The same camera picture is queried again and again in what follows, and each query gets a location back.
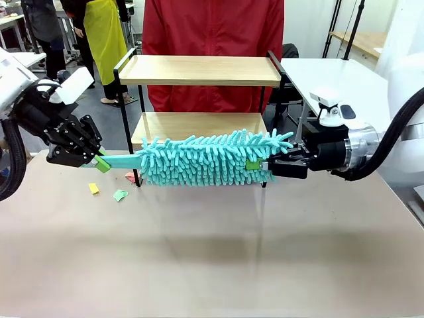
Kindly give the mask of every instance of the wooden shelf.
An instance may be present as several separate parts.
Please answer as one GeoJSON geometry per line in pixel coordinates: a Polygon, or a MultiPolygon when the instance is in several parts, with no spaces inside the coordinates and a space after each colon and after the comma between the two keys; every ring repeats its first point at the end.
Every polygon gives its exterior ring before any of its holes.
{"type": "Polygon", "coordinates": [[[266,132],[260,113],[155,113],[142,114],[131,141],[135,149],[140,149],[142,138],[148,143],[159,137],[159,142],[167,138],[184,140],[191,135],[219,136],[231,134],[246,128],[251,133],[266,132]]]}
{"type": "MultiPolygon", "coordinates": [[[[330,35],[343,42],[349,42],[350,34],[350,32],[347,32],[346,35],[344,32],[330,32],[330,35]]],[[[353,46],[378,60],[380,53],[375,51],[374,48],[383,48],[386,38],[387,33],[384,32],[357,32],[353,40],[353,46]]]]}
{"type": "Polygon", "coordinates": [[[136,55],[119,78],[129,85],[278,87],[281,77],[269,58],[136,55]]]}

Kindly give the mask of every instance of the foot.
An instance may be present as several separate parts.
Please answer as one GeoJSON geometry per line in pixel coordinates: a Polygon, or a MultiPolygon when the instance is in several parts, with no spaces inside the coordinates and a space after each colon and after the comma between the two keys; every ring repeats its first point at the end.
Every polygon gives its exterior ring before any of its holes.
{"type": "Polygon", "coordinates": [[[118,101],[116,99],[109,99],[109,98],[102,98],[100,99],[100,102],[102,102],[103,104],[116,104],[118,103],[118,101]]]}

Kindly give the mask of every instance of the green paper scrap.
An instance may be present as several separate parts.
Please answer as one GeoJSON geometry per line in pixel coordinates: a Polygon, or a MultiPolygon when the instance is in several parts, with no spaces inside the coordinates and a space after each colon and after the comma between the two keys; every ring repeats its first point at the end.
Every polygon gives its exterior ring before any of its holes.
{"type": "Polygon", "coordinates": [[[246,170],[259,170],[261,162],[262,159],[257,159],[255,162],[252,162],[249,159],[246,160],[246,170]]]}
{"type": "Polygon", "coordinates": [[[117,190],[114,194],[113,197],[115,198],[115,200],[117,200],[117,202],[120,202],[120,200],[122,200],[124,197],[126,197],[128,195],[127,191],[124,190],[117,190]]]}

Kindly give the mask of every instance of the red jacket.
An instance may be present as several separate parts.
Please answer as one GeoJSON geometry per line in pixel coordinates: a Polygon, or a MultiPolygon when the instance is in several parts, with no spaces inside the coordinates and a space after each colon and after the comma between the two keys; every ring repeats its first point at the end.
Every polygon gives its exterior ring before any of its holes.
{"type": "MultiPolygon", "coordinates": [[[[146,0],[143,54],[282,57],[284,0],[146,0]]],[[[264,107],[271,89],[266,90],[264,107]]],[[[155,111],[257,112],[260,87],[148,86],[155,111]]]]}

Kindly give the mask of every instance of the wire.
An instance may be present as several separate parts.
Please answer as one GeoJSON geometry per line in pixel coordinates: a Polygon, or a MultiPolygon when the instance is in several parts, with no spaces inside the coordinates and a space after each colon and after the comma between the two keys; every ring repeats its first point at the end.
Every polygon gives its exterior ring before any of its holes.
{"type": "Polygon", "coordinates": [[[358,0],[355,0],[355,4],[353,5],[352,14],[350,15],[350,19],[349,19],[349,22],[347,24],[346,30],[344,32],[343,39],[340,41],[340,46],[339,46],[339,49],[337,50],[337,56],[336,56],[336,58],[339,58],[340,49],[342,48],[343,42],[345,41],[346,33],[347,33],[347,30],[349,29],[349,25],[350,25],[350,22],[352,20],[353,14],[355,12],[355,8],[356,8],[356,4],[357,3],[358,3],[358,0]]]}

